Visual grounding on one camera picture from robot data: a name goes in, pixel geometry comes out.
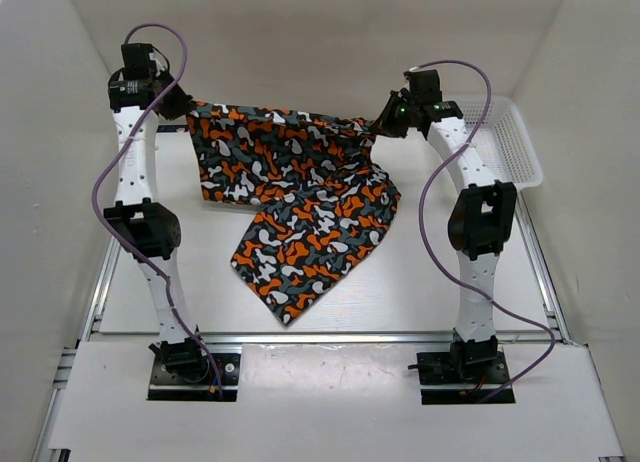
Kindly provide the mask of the orange camouflage shorts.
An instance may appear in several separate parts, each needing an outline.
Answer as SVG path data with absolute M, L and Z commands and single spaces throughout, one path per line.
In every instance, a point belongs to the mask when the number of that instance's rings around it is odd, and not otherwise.
M 370 121 L 195 102 L 186 115 L 209 202 L 258 211 L 230 264 L 289 325 L 376 249 L 401 193 Z

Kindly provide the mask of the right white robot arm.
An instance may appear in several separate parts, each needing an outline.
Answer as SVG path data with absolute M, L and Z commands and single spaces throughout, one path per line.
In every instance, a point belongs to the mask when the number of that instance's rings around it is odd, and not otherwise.
M 439 94 L 420 98 L 406 88 L 392 91 L 373 128 L 402 138 L 416 129 L 441 157 L 458 191 L 447 222 L 459 263 L 459 275 L 451 279 L 460 288 L 449 369 L 458 380 L 470 382 L 498 357 L 494 278 L 511 235 L 517 189 L 500 180 L 473 147 L 480 126 L 468 127 L 458 104 Z

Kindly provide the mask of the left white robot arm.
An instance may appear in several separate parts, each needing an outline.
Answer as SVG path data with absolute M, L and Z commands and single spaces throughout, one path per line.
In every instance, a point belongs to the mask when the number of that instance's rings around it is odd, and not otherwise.
M 178 274 L 180 223 L 178 217 L 158 201 L 158 116 L 152 111 L 140 127 L 135 126 L 170 81 L 166 70 L 125 68 L 109 79 L 108 95 L 118 147 L 122 148 L 128 137 L 132 142 L 118 162 L 114 205 L 104 209 L 103 216 L 138 250 L 134 259 L 147 281 L 159 326 L 159 341 L 150 349 L 168 373 L 195 384 L 207 379 L 210 359 L 193 340 L 198 327 L 190 319 Z

